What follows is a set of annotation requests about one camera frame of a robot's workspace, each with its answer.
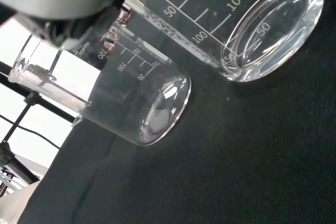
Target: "number 50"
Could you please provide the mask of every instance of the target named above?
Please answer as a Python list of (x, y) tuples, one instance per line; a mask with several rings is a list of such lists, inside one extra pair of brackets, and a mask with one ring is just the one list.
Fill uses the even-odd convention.
[(176, 10), (171, 7), (171, 6), (168, 6), (168, 8), (166, 10), (163, 11), (165, 14), (167, 14), (169, 16), (169, 18), (173, 17), (173, 14), (176, 13)]

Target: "empty glass beaker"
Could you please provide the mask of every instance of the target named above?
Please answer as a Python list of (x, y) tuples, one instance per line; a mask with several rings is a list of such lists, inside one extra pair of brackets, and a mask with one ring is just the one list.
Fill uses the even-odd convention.
[(126, 0), (150, 23), (235, 81), (269, 74), (303, 44), (324, 0)]
[(174, 126), (191, 91), (180, 67), (118, 23), (72, 51), (30, 37), (9, 80), (138, 145)]

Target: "metal rod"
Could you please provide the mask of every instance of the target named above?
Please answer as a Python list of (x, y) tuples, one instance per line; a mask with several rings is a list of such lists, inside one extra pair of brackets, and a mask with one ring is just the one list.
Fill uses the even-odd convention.
[(39, 181), (39, 178), (15, 157), (12, 157), (7, 166), (29, 185)]
[[(30, 93), (30, 90), (28, 88), (25, 88), (17, 83), (12, 83), (8, 80), (8, 78), (0, 73), (0, 83), (6, 86), (7, 88), (13, 90), (14, 92), (22, 95), (23, 97), (27, 97)], [(59, 117), (63, 118), (64, 120), (73, 123), (75, 118), (68, 114), (67, 112), (61, 110), (60, 108), (56, 107), (52, 103), (46, 101), (42, 97), (39, 97), (36, 101), (36, 104), (39, 104), (43, 108), (51, 111), (52, 113), (58, 115)]]
[(2, 141), (3, 143), (8, 142), (9, 138), (12, 136), (12, 134), (14, 133), (14, 131), (16, 130), (16, 128), (18, 127), (18, 125), (20, 124), (22, 119), (25, 117), (25, 115), (27, 114), (27, 112), (28, 112), (28, 110), (30, 109), (31, 106), (33, 106), (33, 105), (30, 102), (28, 102), (27, 105), (25, 106), (25, 108), (22, 110), (19, 117), (16, 119), (16, 121), (14, 122), (12, 127), (9, 129), (9, 131), (5, 135), (5, 137)]

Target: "black fabric surface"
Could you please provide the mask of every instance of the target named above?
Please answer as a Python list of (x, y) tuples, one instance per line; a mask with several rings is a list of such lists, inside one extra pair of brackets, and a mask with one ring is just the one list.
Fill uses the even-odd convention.
[(19, 224), (335, 223), (335, 17), (325, 0), (305, 45), (244, 84), (158, 35), (192, 77), (180, 122), (150, 147), (81, 122)]

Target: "black cable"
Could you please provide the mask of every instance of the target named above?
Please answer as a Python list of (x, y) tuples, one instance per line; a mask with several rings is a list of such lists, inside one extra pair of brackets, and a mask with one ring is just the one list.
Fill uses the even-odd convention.
[[(0, 118), (2, 118), (3, 120), (5, 120), (6, 122), (8, 122), (8, 123), (11, 123), (11, 124), (14, 124), (14, 122), (12, 122), (11, 120), (9, 120), (9, 119), (7, 119), (6, 117), (4, 117), (3, 115), (0, 115)], [(39, 136), (39, 137), (41, 137), (41, 138), (43, 138), (45, 141), (47, 141), (49, 144), (51, 144), (53, 147), (55, 147), (55, 148), (57, 148), (57, 149), (60, 149), (56, 144), (54, 144), (52, 141), (50, 141), (48, 138), (46, 138), (45, 136), (42, 136), (41, 134), (39, 134), (39, 133), (37, 133), (37, 132), (35, 132), (35, 131), (32, 131), (32, 130), (30, 130), (30, 129), (27, 129), (27, 128), (24, 128), (24, 127), (22, 127), (22, 126), (18, 126), (18, 128), (20, 128), (20, 129), (22, 129), (22, 130), (24, 130), (24, 131), (27, 131), (27, 132), (29, 132), (29, 133), (33, 133), (33, 134), (35, 134), (35, 135), (37, 135), (37, 136)]]

